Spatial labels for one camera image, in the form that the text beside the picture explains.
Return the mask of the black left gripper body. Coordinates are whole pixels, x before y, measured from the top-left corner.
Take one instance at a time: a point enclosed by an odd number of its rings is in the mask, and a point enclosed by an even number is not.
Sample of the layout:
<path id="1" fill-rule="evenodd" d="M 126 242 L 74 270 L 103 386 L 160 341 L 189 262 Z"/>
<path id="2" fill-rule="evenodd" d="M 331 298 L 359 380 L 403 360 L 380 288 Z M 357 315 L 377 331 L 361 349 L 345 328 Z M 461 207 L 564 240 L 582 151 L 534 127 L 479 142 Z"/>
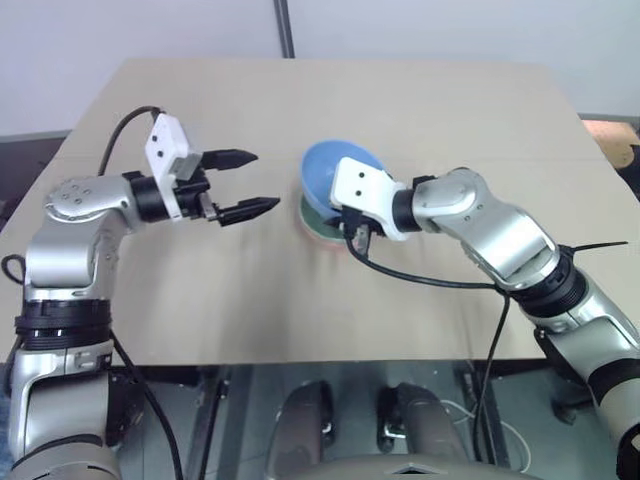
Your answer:
<path id="1" fill-rule="evenodd" d="M 211 185 L 202 167 L 197 167 L 188 180 L 176 180 L 173 193 L 183 218 L 207 221 L 221 219 L 219 207 L 209 196 L 210 188 Z"/>

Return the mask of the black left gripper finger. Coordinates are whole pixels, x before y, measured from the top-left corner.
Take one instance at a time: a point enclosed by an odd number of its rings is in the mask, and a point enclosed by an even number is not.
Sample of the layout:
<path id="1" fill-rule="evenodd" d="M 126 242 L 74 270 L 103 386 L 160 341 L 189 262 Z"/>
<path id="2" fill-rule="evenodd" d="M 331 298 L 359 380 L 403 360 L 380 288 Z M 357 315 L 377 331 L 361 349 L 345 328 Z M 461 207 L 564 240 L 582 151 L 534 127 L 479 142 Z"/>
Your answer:
<path id="1" fill-rule="evenodd" d="M 258 156 L 241 149 L 222 149 L 205 151 L 200 165 L 204 170 L 233 170 L 256 161 Z"/>
<path id="2" fill-rule="evenodd" d="M 230 207 L 220 208 L 215 205 L 216 221 L 222 227 L 243 223 L 267 213 L 279 203 L 278 197 L 255 197 L 239 201 Z"/>

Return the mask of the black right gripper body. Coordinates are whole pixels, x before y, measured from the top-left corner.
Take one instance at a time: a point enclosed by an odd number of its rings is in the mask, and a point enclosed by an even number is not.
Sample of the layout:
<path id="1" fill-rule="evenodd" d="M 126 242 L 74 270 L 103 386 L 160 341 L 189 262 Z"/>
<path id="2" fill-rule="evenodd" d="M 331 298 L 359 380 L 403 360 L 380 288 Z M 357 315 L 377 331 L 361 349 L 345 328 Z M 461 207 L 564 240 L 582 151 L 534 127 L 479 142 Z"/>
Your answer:
<path id="1" fill-rule="evenodd" d="M 342 233 L 350 253 L 368 253 L 373 235 L 386 236 L 382 226 L 360 210 L 343 207 L 341 210 Z"/>

